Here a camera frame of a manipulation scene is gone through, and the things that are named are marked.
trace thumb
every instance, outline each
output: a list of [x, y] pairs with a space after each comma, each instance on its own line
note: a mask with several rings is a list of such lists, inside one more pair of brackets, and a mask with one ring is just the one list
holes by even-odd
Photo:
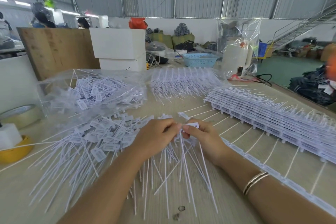
[[189, 125], [183, 125], [183, 130], [191, 136], [196, 137], [198, 140], [202, 140], [205, 136], [205, 132]]
[[182, 128], [181, 123], [175, 123], [171, 125], [166, 132], [164, 132], [164, 135], [167, 137], [167, 139], [169, 138], [171, 140], [176, 136], [176, 134], [180, 132], [181, 128]]

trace bracelet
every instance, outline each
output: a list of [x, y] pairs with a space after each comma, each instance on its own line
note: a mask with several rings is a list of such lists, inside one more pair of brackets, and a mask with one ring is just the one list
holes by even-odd
[[249, 193], [250, 188], [252, 188], [254, 186], [254, 184], [256, 184], [258, 181], [260, 181], [261, 179], [265, 178], [266, 176], [268, 176], [269, 174], [267, 172], [262, 172], [259, 173], [258, 175], [256, 175], [255, 177], [253, 177], [245, 186], [243, 193], [245, 196], [247, 196], [247, 193]]

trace staircase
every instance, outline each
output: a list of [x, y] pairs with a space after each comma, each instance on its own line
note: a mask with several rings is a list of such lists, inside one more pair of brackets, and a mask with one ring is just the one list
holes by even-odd
[[304, 34], [305, 32], [311, 30], [312, 28], [325, 23], [327, 21], [331, 21], [336, 19], [336, 2], [332, 5], [324, 8], [322, 11], [318, 12], [317, 14], [313, 15], [309, 19], [299, 18], [288, 25], [284, 26], [283, 28], [275, 31], [272, 41], [272, 46], [274, 49], [280, 49], [285, 44], [291, 42], [296, 37]]

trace green floor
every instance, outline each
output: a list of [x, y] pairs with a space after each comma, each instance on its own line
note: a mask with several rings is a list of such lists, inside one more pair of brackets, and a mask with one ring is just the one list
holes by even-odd
[[323, 61], [320, 60], [272, 56], [264, 59], [262, 63], [258, 61], [257, 74], [272, 74], [271, 81], [288, 86], [291, 78], [302, 76], [302, 73], [307, 71], [314, 71], [322, 64]]

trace red plastic bag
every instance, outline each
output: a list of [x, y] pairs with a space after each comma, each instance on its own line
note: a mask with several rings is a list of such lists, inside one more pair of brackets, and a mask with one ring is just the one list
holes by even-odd
[[145, 18], [131, 17], [129, 19], [128, 26], [132, 29], [146, 29], [148, 27], [148, 24], [145, 22]]

